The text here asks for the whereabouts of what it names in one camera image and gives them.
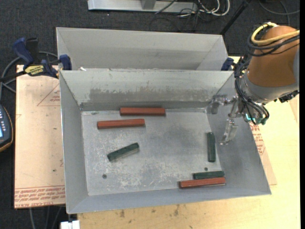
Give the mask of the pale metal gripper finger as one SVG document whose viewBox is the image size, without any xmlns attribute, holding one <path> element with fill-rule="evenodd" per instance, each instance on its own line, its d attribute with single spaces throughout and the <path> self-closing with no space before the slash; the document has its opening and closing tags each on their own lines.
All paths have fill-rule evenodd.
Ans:
<svg viewBox="0 0 305 229">
<path fill-rule="evenodd" d="M 234 102 L 235 99 L 234 98 L 229 99 L 226 94 L 214 95 L 206 108 L 206 112 L 208 114 L 215 115 L 218 113 L 218 108 L 220 106 L 227 106 L 229 104 L 233 104 Z"/>
<path fill-rule="evenodd" d="M 238 125 L 235 123 L 235 120 L 233 118 L 227 119 L 224 134 L 220 141 L 220 144 L 226 145 L 230 141 L 232 141 L 236 136 L 237 128 Z"/>
</svg>

